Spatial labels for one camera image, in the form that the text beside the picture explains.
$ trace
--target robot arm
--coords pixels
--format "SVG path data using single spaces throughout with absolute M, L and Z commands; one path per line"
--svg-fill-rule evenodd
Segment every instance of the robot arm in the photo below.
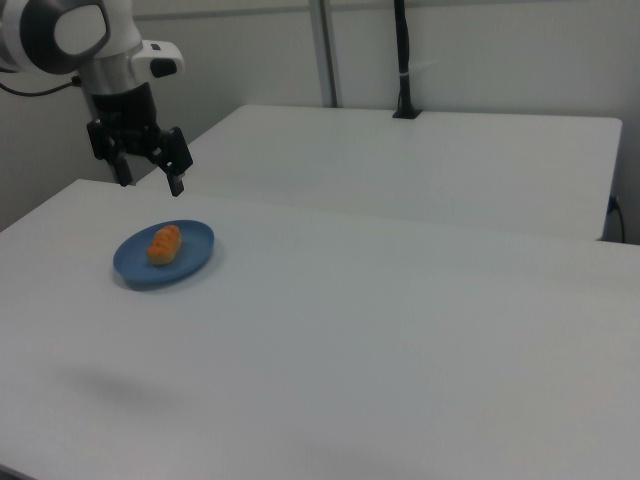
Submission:
M 179 128 L 158 127 L 149 86 L 184 71 L 176 46 L 142 40 L 131 0 L 0 0 L 0 71 L 76 70 L 97 112 L 87 126 L 96 158 L 125 186 L 125 154 L 145 156 L 179 195 L 193 161 Z

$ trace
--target food item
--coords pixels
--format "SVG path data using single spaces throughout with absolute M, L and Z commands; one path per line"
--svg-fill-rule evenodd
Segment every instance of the food item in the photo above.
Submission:
M 182 246 L 182 234 L 175 225 L 167 225 L 156 232 L 147 249 L 149 261 L 156 266 L 173 262 Z

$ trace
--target blue plate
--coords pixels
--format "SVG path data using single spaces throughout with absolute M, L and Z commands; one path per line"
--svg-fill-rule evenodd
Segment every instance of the blue plate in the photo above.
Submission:
M 165 225 L 177 225 L 182 233 L 182 247 L 169 265 L 156 267 L 147 258 L 147 248 L 156 232 Z M 185 278 L 201 266 L 213 253 L 213 230 L 195 220 L 159 223 L 126 240 L 113 256 L 113 268 L 131 283 L 157 285 Z

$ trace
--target bread roll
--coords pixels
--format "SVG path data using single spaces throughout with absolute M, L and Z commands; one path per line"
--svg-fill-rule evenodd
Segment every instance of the bread roll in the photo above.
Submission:
M 173 262 L 182 246 L 182 234 L 175 225 L 167 225 L 156 232 L 151 246 L 147 249 L 149 261 L 156 266 Z

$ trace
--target white table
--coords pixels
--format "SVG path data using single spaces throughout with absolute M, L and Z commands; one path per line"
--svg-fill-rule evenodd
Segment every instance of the white table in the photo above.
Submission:
M 210 224 L 131 291 L 118 245 Z M 637 480 L 635 247 L 77 182 L 0 233 L 0 463 L 40 480 Z
M 247 106 L 190 145 L 194 193 L 600 238 L 615 119 Z M 166 190 L 156 171 L 139 186 Z

